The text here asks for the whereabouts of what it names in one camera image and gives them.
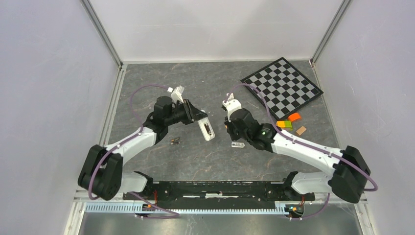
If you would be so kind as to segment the white battery cover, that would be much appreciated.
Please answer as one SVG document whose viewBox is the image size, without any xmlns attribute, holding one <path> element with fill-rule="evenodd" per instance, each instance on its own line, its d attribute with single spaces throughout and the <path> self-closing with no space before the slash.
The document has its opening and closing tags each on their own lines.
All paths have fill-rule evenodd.
<svg viewBox="0 0 415 235">
<path fill-rule="evenodd" d="M 232 142 L 231 147 L 233 147 L 233 148 L 244 148 L 245 144 L 243 142 Z"/>
</svg>

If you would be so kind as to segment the white remote control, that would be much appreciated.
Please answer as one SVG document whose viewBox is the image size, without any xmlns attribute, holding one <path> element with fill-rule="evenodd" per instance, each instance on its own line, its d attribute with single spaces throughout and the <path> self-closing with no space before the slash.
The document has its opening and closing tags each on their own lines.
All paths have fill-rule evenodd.
<svg viewBox="0 0 415 235">
<path fill-rule="evenodd" d="M 215 138 L 215 132 L 214 132 L 214 130 L 211 126 L 211 123 L 210 123 L 210 121 L 207 117 L 197 121 L 197 123 L 199 125 L 199 128 L 200 128 L 200 130 L 203 134 L 203 137 L 204 137 L 205 141 L 210 141 L 213 138 Z"/>
</svg>

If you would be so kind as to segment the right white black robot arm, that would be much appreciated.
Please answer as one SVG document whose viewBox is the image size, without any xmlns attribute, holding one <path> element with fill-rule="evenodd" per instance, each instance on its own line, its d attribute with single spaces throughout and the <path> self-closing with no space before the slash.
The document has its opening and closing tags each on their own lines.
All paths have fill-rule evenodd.
<svg viewBox="0 0 415 235">
<path fill-rule="evenodd" d="M 281 154 L 309 164 L 319 172 L 292 172 L 284 181 L 283 195 L 289 200 L 307 193 L 333 193 L 349 203 L 358 203 L 366 191 L 370 169 L 360 151 L 342 150 L 298 138 L 270 123 L 260 124 L 245 108 L 225 117 L 232 141 L 244 140 L 257 150 Z"/>
</svg>

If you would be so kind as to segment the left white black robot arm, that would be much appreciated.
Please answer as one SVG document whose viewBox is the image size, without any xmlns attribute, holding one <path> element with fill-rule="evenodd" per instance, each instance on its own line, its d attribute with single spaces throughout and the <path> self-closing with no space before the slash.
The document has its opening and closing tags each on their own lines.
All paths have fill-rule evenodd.
<svg viewBox="0 0 415 235">
<path fill-rule="evenodd" d="M 179 122 L 197 123 L 206 141 L 215 137 L 206 112 L 194 107 L 188 99 L 160 96 L 153 112 L 137 131 L 110 145 L 96 144 L 89 149 L 78 185 L 88 191 L 91 200 L 108 201 L 118 192 L 130 191 L 141 199 L 149 199 L 154 193 L 149 183 L 151 178 L 139 172 L 124 175 L 123 167 L 138 153 L 159 143 L 167 135 L 169 126 Z"/>
</svg>

